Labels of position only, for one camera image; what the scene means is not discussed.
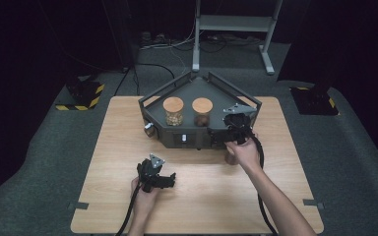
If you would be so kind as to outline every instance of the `black curtain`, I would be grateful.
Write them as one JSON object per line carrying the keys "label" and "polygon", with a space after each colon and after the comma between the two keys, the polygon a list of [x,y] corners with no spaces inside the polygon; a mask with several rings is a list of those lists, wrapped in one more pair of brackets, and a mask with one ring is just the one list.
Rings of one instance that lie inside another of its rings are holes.
{"label": "black curtain", "polygon": [[378,0],[312,1],[279,80],[328,80],[378,147]]}
{"label": "black curtain", "polygon": [[62,58],[36,1],[0,1],[0,185],[65,83]]}

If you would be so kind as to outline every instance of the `gray carpet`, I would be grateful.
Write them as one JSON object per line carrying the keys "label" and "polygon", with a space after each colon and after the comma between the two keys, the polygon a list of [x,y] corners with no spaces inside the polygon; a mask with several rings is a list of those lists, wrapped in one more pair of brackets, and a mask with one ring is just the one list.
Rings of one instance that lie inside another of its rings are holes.
{"label": "gray carpet", "polygon": [[[202,46],[219,48],[207,43]],[[324,205],[320,209],[325,225],[321,235],[378,235],[378,150],[346,99],[333,88],[329,95],[341,115],[298,113],[289,87],[312,85],[277,82],[288,49],[288,44],[271,44],[273,76],[266,74],[257,45],[228,46],[216,53],[201,51],[198,75],[214,72],[252,95],[279,99],[313,195]],[[192,51],[142,50],[138,62],[160,64],[178,76],[191,70]],[[71,208],[80,196],[109,99],[123,77],[113,72],[98,76],[96,80],[105,84],[105,89],[93,110],[49,107],[25,164],[0,187],[1,236],[74,235]],[[162,67],[137,65],[116,95],[144,95],[171,79]]]}

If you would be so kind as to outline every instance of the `cork lid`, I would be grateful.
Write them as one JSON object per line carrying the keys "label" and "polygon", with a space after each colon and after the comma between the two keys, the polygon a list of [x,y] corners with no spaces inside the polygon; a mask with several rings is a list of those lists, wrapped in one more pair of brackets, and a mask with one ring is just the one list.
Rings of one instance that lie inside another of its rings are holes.
{"label": "cork lid", "polygon": [[208,113],[213,109],[213,103],[207,98],[199,97],[192,102],[192,108],[198,113]]}
{"label": "cork lid", "polygon": [[177,96],[168,97],[163,102],[163,108],[168,112],[179,112],[183,108],[183,101]]}

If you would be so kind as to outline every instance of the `black clamp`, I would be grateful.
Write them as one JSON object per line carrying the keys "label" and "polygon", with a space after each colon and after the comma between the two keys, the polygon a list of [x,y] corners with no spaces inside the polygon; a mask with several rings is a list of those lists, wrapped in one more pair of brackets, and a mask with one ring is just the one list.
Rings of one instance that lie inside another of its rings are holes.
{"label": "black clamp", "polygon": [[149,193],[153,188],[163,189],[172,188],[174,186],[176,173],[173,173],[169,177],[159,175],[164,163],[164,160],[150,154],[150,159],[145,159],[142,163],[137,165],[140,182],[144,184],[144,192]]}
{"label": "black clamp", "polygon": [[250,114],[256,111],[254,107],[236,103],[223,110],[226,115],[222,121],[227,129],[225,131],[209,129],[208,132],[214,142],[237,141],[238,145],[242,145],[246,142],[246,138],[254,137]]}

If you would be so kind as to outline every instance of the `human arm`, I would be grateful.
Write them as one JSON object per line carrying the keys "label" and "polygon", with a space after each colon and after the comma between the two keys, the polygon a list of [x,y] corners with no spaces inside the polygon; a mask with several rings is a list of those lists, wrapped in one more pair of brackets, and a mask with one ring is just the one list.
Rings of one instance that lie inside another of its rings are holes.
{"label": "human arm", "polygon": [[280,234],[316,235],[296,206],[260,167],[260,156],[254,141],[249,139],[241,146],[233,142],[225,144],[233,150],[239,164],[266,205]]}
{"label": "human arm", "polygon": [[[138,177],[131,182],[131,191],[134,192],[138,185]],[[143,190],[139,190],[136,201],[134,203],[134,214],[131,221],[130,230],[128,230],[128,236],[143,236],[147,223],[150,218],[150,214],[155,207],[156,198],[158,196],[159,189],[153,188],[150,193],[146,193]]]}

